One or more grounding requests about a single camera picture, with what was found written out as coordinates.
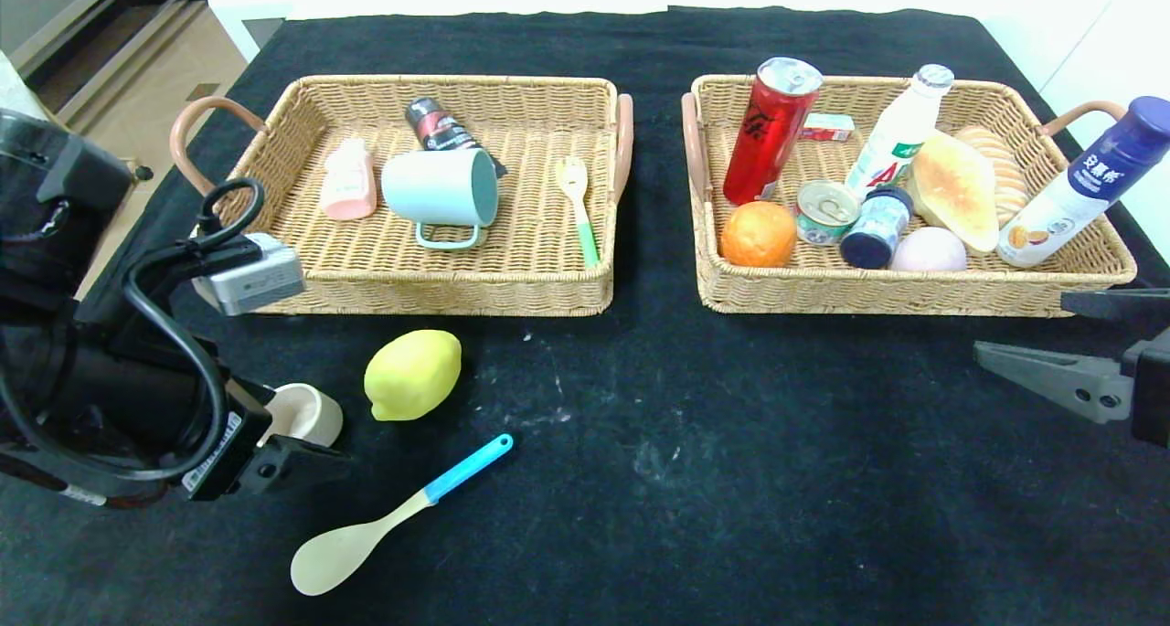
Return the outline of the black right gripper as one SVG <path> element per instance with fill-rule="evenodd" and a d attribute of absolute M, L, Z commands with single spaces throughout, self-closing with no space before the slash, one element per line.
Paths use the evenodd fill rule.
<path fill-rule="evenodd" d="M 1110 289 L 1062 293 L 1060 307 L 1099 321 L 1166 322 L 1169 289 Z M 979 340 L 973 356 L 982 369 L 1094 424 L 1130 418 L 1133 438 L 1169 447 L 1169 329 L 1140 340 L 1122 364 L 1089 355 L 1058 353 Z"/>

